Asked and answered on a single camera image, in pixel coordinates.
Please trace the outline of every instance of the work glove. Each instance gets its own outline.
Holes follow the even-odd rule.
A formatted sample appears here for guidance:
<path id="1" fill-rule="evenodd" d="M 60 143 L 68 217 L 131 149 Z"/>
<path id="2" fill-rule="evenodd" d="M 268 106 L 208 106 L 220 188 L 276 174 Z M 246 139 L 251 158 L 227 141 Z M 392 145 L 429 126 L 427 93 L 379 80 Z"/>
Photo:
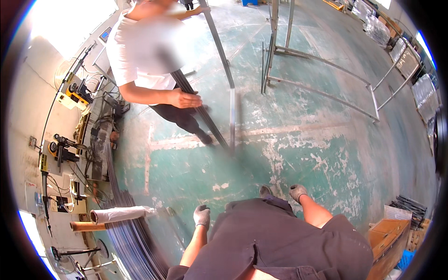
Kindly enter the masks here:
<path id="1" fill-rule="evenodd" d="M 196 227 L 201 224 L 208 230 L 210 227 L 210 208 L 205 204 L 199 205 L 196 207 L 196 210 L 194 210 L 193 219 Z"/>

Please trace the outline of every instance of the green painted floor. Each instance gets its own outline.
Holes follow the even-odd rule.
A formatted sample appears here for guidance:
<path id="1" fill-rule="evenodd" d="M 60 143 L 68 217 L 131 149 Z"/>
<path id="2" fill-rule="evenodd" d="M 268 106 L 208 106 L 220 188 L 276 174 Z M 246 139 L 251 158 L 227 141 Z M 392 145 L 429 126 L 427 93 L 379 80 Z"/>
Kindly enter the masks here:
<path id="1" fill-rule="evenodd" d="M 301 206 L 288 195 L 290 185 L 302 184 L 316 202 L 334 215 L 346 215 L 362 233 L 398 194 L 432 209 L 435 165 L 408 86 L 380 112 L 377 124 L 340 103 L 286 83 L 272 82 L 262 96 L 261 45 L 270 38 L 267 6 L 216 0 L 209 4 L 241 102 L 235 157 L 217 143 L 205 147 L 147 106 L 132 104 L 119 124 L 122 131 L 114 157 L 120 187 L 129 190 L 137 205 L 171 207 L 177 214 L 171 221 L 185 245 L 194 231 L 197 205 L 211 208 L 213 226 L 226 203 L 257 197 L 262 184 L 269 184 L 274 195 L 288 200 L 297 217 L 303 218 Z M 288 4 L 280 7 L 278 45 L 284 44 L 288 8 Z M 188 80 L 228 139 L 229 86 L 211 33 L 203 16 L 185 23 L 192 30 L 196 59 L 196 73 Z M 392 65 L 390 56 L 364 34 L 360 20 L 323 1 L 296 1 L 290 47 L 330 60 L 373 84 Z M 375 114 L 363 83 L 329 65 L 276 55 L 271 74 Z M 376 91 L 378 102 L 391 95 L 389 86 L 397 89 L 403 80 L 394 70 Z M 177 264 L 183 248 L 167 221 L 149 218 L 148 224 L 169 263 Z M 107 239 L 105 232 L 95 235 Z"/>

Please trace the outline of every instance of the man's hand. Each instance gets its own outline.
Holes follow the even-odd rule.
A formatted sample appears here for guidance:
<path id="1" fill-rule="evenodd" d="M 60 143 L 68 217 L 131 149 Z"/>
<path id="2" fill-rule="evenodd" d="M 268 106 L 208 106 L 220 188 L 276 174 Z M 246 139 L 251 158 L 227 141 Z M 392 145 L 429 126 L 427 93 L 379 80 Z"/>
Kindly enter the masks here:
<path id="1" fill-rule="evenodd" d="M 195 108 L 202 105 L 202 100 L 199 95 L 183 92 L 180 88 L 175 88 L 168 92 L 167 98 L 168 104 L 181 109 Z"/>
<path id="2" fill-rule="evenodd" d="M 193 219 L 196 227 L 201 224 L 208 230 L 210 227 L 210 208 L 205 204 L 199 205 L 194 210 Z"/>
<path id="3" fill-rule="evenodd" d="M 198 7 L 196 7 L 193 11 L 194 11 L 194 14 L 197 16 L 197 15 L 199 15 L 200 13 L 203 13 L 203 12 L 206 12 L 206 11 L 210 11 L 210 8 L 209 8 L 209 7 L 207 7 L 207 8 L 201 8 L 201 6 L 198 6 Z"/>

